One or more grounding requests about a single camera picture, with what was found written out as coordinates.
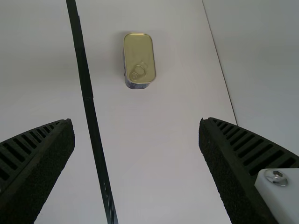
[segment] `white wall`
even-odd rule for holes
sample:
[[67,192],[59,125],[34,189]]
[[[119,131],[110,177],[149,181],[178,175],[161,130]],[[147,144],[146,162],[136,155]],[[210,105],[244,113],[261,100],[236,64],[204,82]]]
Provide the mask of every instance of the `white wall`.
[[204,5],[238,124],[299,154],[299,1]]

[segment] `white surface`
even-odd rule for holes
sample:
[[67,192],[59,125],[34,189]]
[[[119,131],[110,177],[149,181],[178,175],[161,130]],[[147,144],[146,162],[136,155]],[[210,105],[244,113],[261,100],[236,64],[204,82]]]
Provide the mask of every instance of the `white surface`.
[[204,4],[238,124],[299,155],[299,1]]
[[299,169],[279,169],[288,177],[288,185],[277,186],[269,182],[262,169],[257,176],[255,187],[280,224],[299,223]]
[[64,1],[0,4],[0,142],[71,118],[76,146],[35,224],[104,224]]
[[[202,3],[77,6],[119,223],[230,223],[198,147],[202,117],[235,123]],[[106,223],[65,2],[15,0],[0,10],[0,140],[74,123],[75,151],[36,223]],[[145,90],[124,82],[129,31],[153,39],[157,78]]]

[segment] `tin can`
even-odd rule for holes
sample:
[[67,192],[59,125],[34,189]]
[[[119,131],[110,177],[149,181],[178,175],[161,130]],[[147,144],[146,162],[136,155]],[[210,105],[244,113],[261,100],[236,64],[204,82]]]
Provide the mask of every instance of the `tin can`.
[[123,61],[126,85],[144,89],[156,78],[153,41],[143,33],[129,33],[124,38]]

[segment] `gold can lid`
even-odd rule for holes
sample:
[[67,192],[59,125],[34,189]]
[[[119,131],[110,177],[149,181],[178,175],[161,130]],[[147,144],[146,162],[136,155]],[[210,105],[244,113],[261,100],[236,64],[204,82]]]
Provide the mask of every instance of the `gold can lid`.
[[127,79],[136,84],[150,83],[156,78],[153,41],[143,33],[130,33],[124,38]]

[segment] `metal screw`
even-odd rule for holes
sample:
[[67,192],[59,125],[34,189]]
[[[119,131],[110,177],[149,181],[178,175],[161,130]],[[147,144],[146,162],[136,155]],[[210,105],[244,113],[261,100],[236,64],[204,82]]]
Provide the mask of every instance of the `metal screw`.
[[277,169],[268,169],[264,173],[266,179],[278,186],[288,185],[288,177]]

